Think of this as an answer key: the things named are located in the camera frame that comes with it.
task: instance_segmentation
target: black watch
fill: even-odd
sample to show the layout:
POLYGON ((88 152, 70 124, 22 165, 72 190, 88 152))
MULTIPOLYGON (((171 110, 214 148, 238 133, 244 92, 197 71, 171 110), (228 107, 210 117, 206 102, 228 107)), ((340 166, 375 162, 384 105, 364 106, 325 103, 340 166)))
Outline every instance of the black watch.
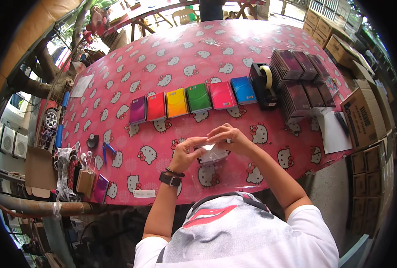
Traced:
POLYGON ((161 172, 160 181, 164 182, 165 184, 168 184, 170 186, 179 187, 180 182, 182 180, 179 177, 167 175, 167 174, 165 174, 165 171, 164 171, 164 172, 161 172))

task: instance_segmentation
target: blue pliers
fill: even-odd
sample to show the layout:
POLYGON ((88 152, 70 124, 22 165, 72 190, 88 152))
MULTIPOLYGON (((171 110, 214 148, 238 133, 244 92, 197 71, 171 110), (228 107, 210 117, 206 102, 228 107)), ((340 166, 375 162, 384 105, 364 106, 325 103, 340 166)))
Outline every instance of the blue pliers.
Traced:
POLYGON ((106 148, 108 148, 109 150, 111 150, 112 153, 113 153, 114 155, 116 155, 116 151, 112 148, 112 146, 110 146, 110 145, 109 145, 108 143, 106 143, 106 142, 103 142, 102 148, 103 148, 103 160, 105 161, 105 164, 107 164, 107 162, 106 162, 106 148))

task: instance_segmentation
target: hello kitty print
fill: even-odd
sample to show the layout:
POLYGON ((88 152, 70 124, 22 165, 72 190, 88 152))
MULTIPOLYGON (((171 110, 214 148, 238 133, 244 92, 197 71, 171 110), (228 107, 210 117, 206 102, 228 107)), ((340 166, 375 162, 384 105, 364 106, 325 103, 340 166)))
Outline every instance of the hello kitty print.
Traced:
MULTIPOLYGON (((274 49, 292 48, 292 43, 324 59, 331 77, 337 78, 340 95, 334 95, 335 103, 350 93, 339 70, 309 35, 302 29, 290 27, 289 30, 285 25, 270 24, 226 20, 174 27, 119 48, 78 74, 78 77, 94 74, 94 79, 82 98, 71 98, 68 104, 62 145, 66 147, 79 141, 82 151, 87 151, 87 139, 99 135, 99 146, 90 150, 96 157, 95 172, 111 182, 106 203, 152 203, 153 198, 134 198, 132 193, 158 191, 159 174, 169 165, 176 146, 188 137, 206 136, 227 122, 269 153, 295 179, 351 153, 325 154, 315 117, 285 124, 278 109, 262 112, 257 104, 142 124, 129 123, 133 99, 248 76, 252 63, 268 63, 274 49), (107 163, 103 159, 103 141, 116 152, 106 149, 107 163)), ((195 202, 212 194, 266 188, 258 167, 234 153, 213 165, 200 166, 194 161, 185 175, 188 179, 178 188, 178 204, 195 202)))

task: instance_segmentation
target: green notebook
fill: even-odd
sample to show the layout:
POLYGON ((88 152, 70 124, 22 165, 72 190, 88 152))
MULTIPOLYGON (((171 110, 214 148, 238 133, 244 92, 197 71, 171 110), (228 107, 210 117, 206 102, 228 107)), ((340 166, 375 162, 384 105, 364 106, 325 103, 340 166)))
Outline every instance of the green notebook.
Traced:
POLYGON ((189 110, 191 113, 212 109, 209 94, 207 93, 207 88, 204 83, 188 87, 186 89, 186 94, 188 96, 189 110))

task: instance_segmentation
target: red notebook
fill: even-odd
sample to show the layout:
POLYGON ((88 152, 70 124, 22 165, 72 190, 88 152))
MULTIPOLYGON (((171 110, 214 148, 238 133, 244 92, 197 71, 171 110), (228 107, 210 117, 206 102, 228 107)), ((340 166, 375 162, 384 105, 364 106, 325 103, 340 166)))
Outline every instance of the red notebook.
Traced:
POLYGON ((148 97, 147 121, 155 121, 166 117, 166 95, 164 92, 148 97))
POLYGON ((214 109, 220 110, 237 106, 230 82, 210 84, 209 90, 214 109))

